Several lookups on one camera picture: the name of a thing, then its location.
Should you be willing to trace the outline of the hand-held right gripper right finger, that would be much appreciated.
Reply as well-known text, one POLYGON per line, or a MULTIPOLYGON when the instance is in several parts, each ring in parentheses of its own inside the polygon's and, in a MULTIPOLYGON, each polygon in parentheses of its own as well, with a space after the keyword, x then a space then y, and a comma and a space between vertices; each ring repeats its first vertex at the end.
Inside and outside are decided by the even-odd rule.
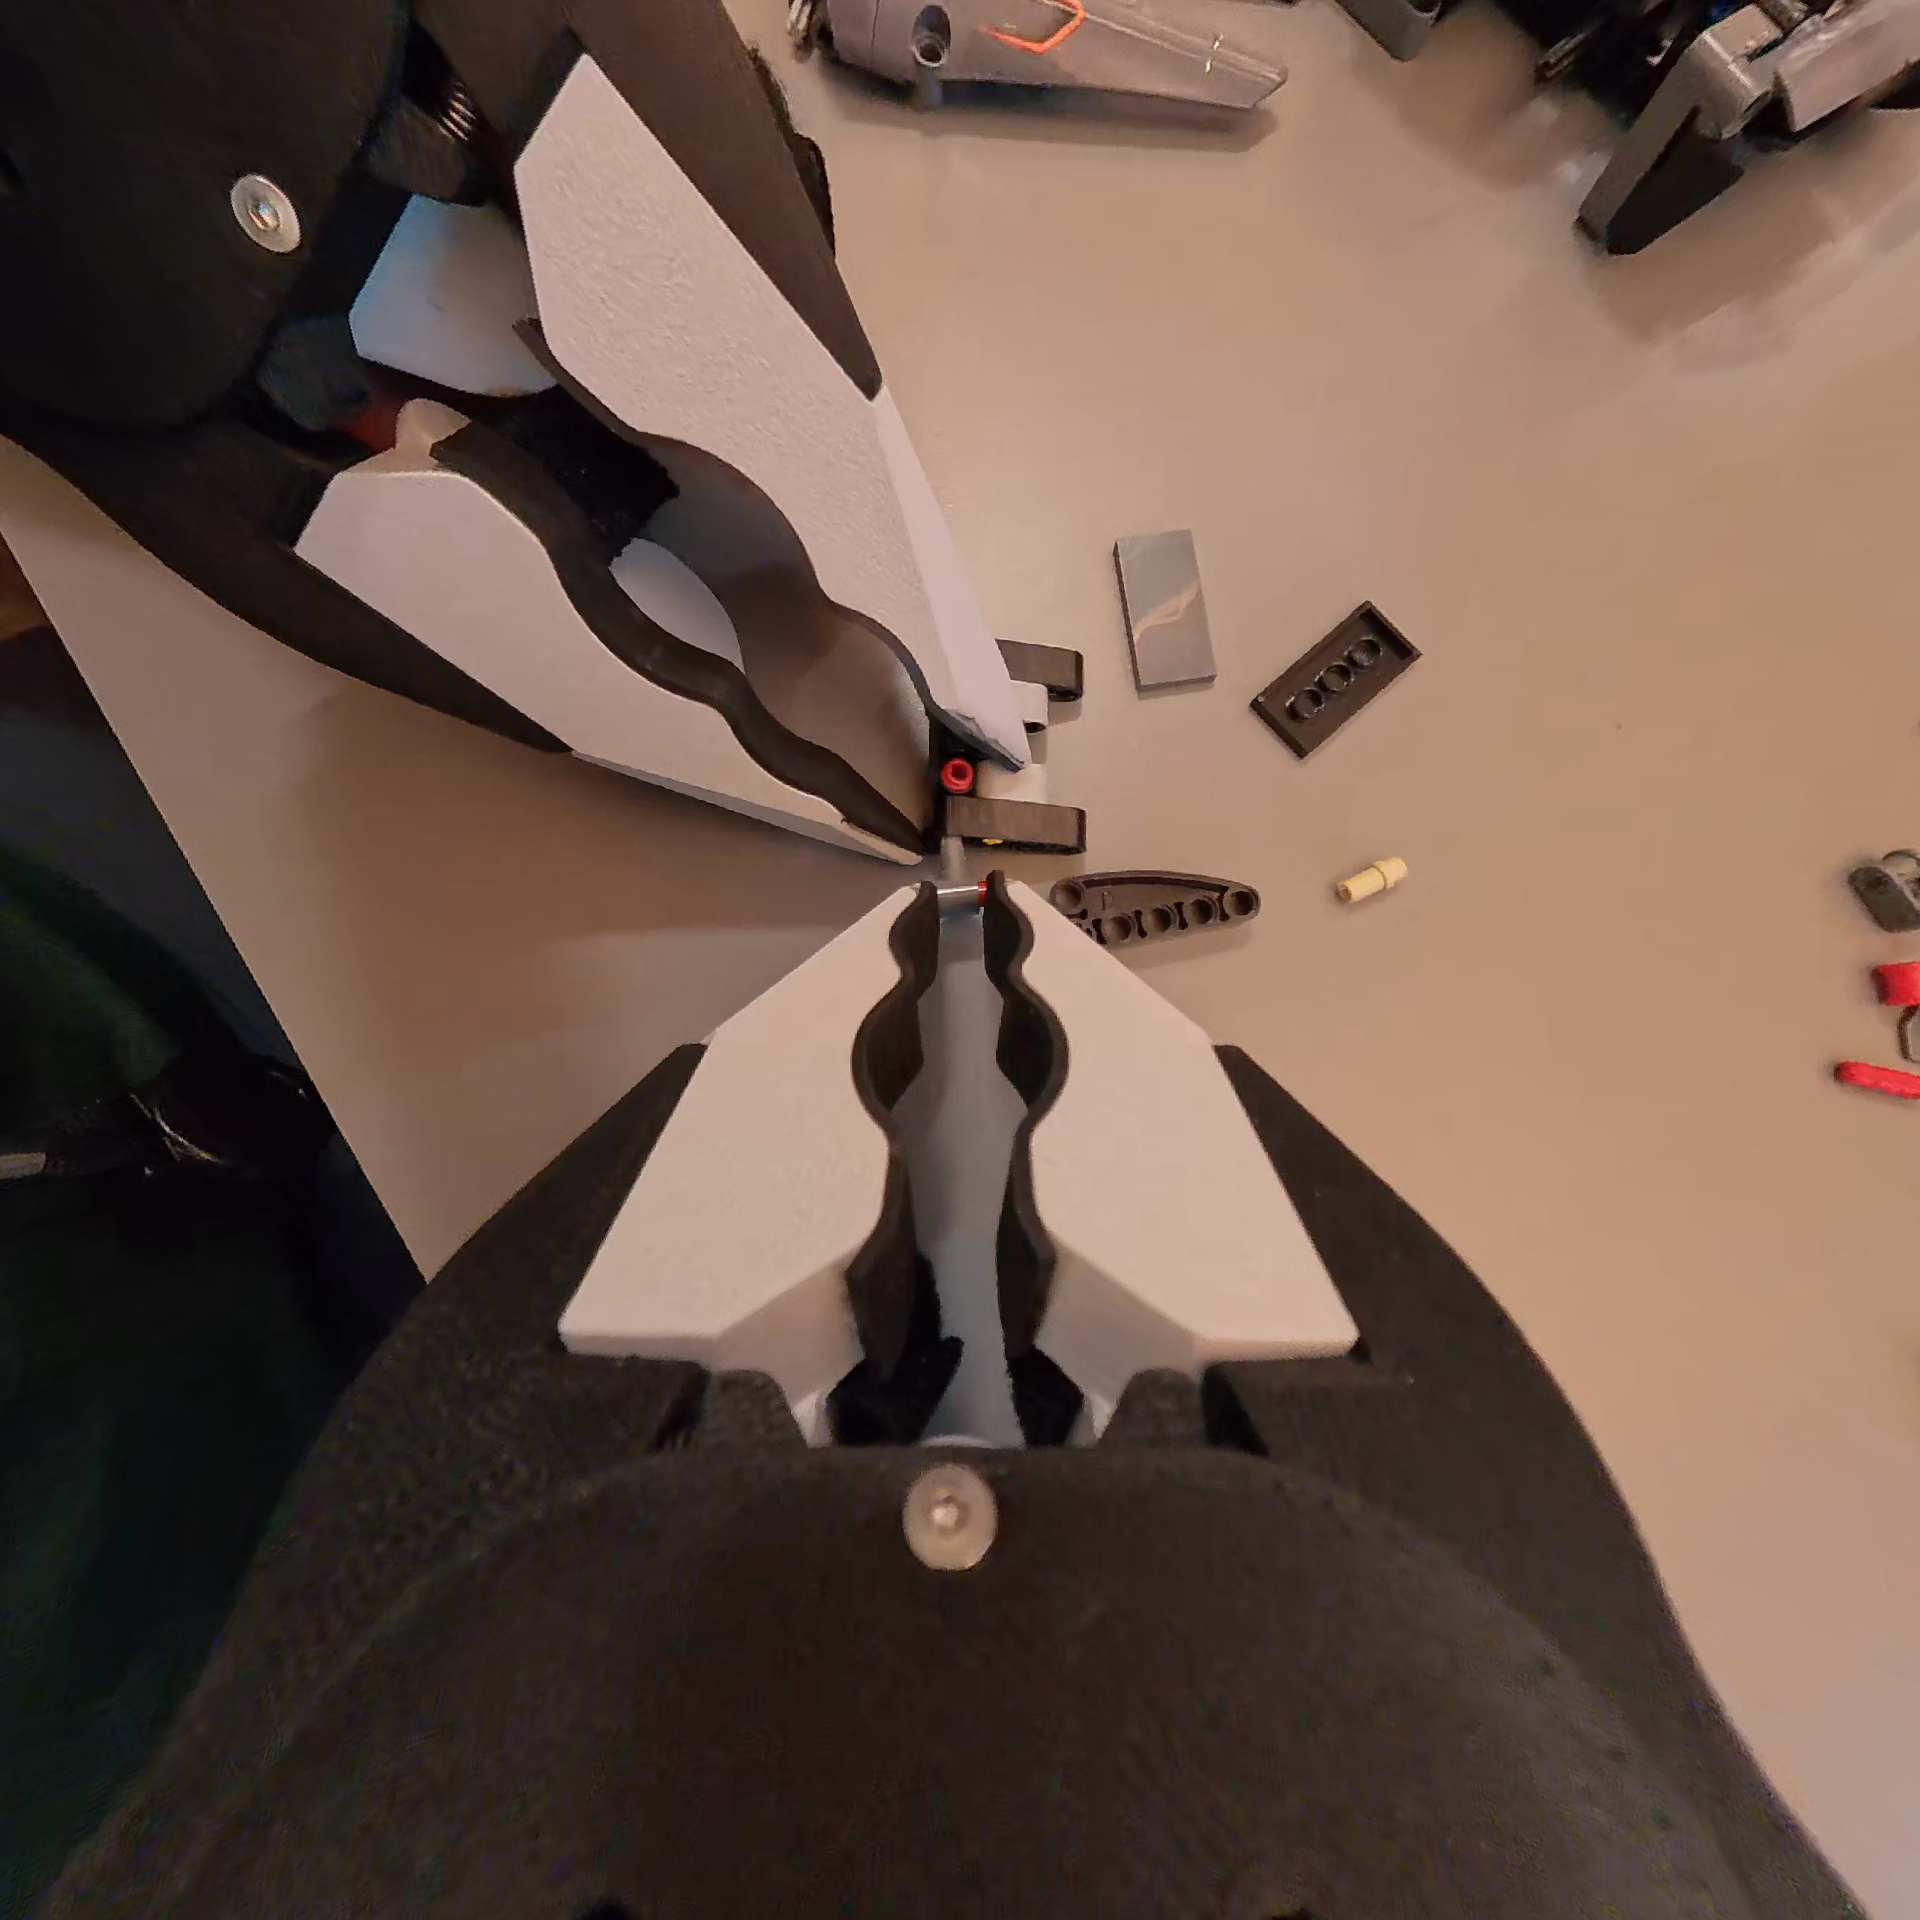
POLYGON ((1020 880, 985 882, 980 929, 1022 1105, 998 1238, 1008 1363, 1352 1354, 1354 1314, 1204 1030, 1020 880))

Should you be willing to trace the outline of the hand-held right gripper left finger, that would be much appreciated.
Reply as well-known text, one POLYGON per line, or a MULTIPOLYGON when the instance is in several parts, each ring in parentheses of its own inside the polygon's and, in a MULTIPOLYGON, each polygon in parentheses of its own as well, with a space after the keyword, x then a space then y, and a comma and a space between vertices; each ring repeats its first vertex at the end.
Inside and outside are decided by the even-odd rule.
POLYGON ((560 1320, 571 1354, 897 1370, 919 1286, 897 1107, 939 968, 924 882, 718 1026, 560 1320))

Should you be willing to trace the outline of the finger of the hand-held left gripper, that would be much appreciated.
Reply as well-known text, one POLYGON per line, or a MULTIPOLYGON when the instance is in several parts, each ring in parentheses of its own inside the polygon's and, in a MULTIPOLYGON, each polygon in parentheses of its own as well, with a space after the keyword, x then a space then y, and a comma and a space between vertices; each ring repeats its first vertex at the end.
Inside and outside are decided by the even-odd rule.
POLYGON ((780 722, 740 663, 628 594, 552 472, 440 400, 407 400, 394 446, 328 482, 295 554, 576 760, 865 858, 924 858, 921 827, 780 722))
POLYGON ((1007 767, 1025 706, 889 391, 866 396, 602 67, 579 56, 514 163, 553 362, 615 420, 735 470, 828 599, 1007 767))

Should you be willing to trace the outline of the black lego frame assembly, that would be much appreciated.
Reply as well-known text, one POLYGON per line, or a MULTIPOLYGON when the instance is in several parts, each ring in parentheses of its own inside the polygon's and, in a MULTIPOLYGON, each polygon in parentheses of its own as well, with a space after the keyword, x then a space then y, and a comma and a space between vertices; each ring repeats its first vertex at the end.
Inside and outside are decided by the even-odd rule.
POLYGON ((1008 770, 985 752, 969 747, 945 722, 929 728, 930 815, 924 843, 935 851, 946 839, 969 848, 1014 852, 1081 856, 1088 847, 1088 816, 1081 807, 1050 796, 1044 734, 1056 720, 1078 716, 1086 692, 1086 662, 1068 648, 1025 640, 998 640, 1016 697, 1022 706, 1030 762, 1008 770))

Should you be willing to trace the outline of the black curved lego beam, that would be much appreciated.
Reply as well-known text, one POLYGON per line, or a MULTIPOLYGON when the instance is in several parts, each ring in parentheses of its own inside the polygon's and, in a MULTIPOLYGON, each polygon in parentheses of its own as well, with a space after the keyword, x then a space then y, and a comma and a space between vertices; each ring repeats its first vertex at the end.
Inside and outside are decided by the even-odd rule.
POLYGON ((1175 872, 1078 874, 1051 882, 1047 902, 1110 953, 1232 929, 1263 910, 1250 884, 1175 872))

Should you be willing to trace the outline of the grey lego wing panel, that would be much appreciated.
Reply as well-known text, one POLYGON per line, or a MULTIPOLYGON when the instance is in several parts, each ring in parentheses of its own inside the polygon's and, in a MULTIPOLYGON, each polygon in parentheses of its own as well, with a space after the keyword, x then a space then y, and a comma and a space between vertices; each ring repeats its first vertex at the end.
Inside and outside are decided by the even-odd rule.
POLYGON ((1235 6, 1190 2, 794 2, 784 23, 800 56, 924 99, 1065 89, 1250 113, 1290 72, 1238 22, 1235 6))

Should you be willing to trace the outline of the black three-hole lego plate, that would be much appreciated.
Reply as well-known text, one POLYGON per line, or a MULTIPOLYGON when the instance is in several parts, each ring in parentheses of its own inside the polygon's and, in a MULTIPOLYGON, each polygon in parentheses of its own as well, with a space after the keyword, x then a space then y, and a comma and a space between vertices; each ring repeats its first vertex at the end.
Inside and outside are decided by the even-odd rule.
POLYGON ((1423 650, 1367 601, 1263 686, 1250 714, 1306 762, 1419 662, 1423 650))

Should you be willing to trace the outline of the grey flat lego tile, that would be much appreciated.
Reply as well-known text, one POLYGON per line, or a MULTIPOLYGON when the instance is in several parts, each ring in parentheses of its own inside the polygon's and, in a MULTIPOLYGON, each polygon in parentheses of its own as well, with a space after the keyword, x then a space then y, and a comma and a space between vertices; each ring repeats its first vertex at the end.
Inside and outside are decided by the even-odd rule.
POLYGON ((1193 536, 1126 536, 1113 544, 1113 566, 1136 691, 1215 684, 1217 654, 1193 536))

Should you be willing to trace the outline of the pile of loose lego pieces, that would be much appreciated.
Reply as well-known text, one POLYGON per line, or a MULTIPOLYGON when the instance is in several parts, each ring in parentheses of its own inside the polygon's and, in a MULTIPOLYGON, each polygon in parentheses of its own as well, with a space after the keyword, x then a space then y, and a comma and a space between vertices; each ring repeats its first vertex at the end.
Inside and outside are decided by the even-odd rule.
MULTIPOLYGON (((1888 938, 1919 938, 1919 851, 1894 848, 1848 872, 1848 890, 1873 926, 1888 938)), ((1841 1089, 1919 1105, 1919 958, 1890 958, 1870 970, 1881 1010, 1894 1015, 1899 1064, 1841 1060, 1832 1079, 1841 1089)))

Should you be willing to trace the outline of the partly built lego car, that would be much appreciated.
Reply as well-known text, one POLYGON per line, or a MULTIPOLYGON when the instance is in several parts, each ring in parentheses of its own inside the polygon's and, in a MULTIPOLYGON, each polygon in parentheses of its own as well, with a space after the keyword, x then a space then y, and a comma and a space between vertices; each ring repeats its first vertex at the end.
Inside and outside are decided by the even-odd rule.
POLYGON ((1347 2, 1433 123, 1465 80, 1487 161, 1543 161, 1603 257, 1639 257, 1775 156, 1915 114, 1915 2, 1347 2))

